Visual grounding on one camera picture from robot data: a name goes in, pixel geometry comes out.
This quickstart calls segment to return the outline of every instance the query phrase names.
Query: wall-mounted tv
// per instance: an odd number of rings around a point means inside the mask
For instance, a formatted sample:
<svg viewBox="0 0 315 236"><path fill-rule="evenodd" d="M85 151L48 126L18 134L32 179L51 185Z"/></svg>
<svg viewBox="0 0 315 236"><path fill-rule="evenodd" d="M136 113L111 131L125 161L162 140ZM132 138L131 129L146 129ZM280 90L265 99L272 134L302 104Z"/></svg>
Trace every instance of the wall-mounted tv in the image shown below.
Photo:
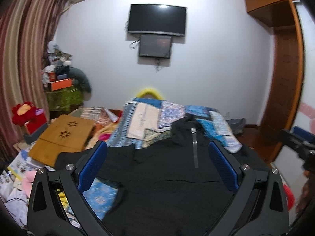
<svg viewBox="0 0 315 236"><path fill-rule="evenodd" d="M162 4L132 4L128 33L185 36L186 8Z"/></svg>

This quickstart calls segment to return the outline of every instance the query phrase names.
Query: green cloth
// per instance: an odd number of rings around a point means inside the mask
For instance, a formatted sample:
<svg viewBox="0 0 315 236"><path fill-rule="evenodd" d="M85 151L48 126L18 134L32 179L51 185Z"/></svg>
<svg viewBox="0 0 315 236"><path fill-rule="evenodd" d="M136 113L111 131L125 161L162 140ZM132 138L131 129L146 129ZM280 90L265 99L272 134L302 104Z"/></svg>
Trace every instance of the green cloth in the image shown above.
<svg viewBox="0 0 315 236"><path fill-rule="evenodd" d="M75 86L46 92L50 111L70 111L70 105L83 102L83 93Z"/></svg>

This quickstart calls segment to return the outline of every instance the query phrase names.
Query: wooden floor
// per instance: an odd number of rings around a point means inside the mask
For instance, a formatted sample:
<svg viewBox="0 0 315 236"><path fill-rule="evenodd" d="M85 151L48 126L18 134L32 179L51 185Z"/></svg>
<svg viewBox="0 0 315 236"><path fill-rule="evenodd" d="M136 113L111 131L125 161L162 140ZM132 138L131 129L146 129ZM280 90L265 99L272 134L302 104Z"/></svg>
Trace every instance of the wooden floor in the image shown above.
<svg viewBox="0 0 315 236"><path fill-rule="evenodd" d="M260 132L259 129L244 129L241 136L237 138L242 144L255 149L258 155L267 162L277 143L269 141Z"/></svg>

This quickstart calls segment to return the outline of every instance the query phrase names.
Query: television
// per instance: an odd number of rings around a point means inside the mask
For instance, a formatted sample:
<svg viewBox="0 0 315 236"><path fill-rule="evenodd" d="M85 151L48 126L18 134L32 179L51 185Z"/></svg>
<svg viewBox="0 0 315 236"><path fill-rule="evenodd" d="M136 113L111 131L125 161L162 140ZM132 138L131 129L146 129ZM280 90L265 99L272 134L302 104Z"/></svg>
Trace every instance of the television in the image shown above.
<svg viewBox="0 0 315 236"><path fill-rule="evenodd" d="M132 4L128 33L185 36L186 8L162 4Z"/></svg>
<svg viewBox="0 0 315 236"><path fill-rule="evenodd" d="M143 34L140 37L139 56L170 58L171 47L171 36Z"/></svg>

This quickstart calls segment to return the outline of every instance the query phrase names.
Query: orange box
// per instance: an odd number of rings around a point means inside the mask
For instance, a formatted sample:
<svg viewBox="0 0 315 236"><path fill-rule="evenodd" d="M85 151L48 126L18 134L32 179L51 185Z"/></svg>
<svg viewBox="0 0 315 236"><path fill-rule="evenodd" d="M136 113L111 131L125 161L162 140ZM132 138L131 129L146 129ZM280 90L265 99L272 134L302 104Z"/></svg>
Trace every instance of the orange box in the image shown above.
<svg viewBox="0 0 315 236"><path fill-rule="evenodd" d="M71 79L64 79L64 80L54 81L50 83L51 90L60 90L60 89L64 89L71 86L72 86Z"/></svg>

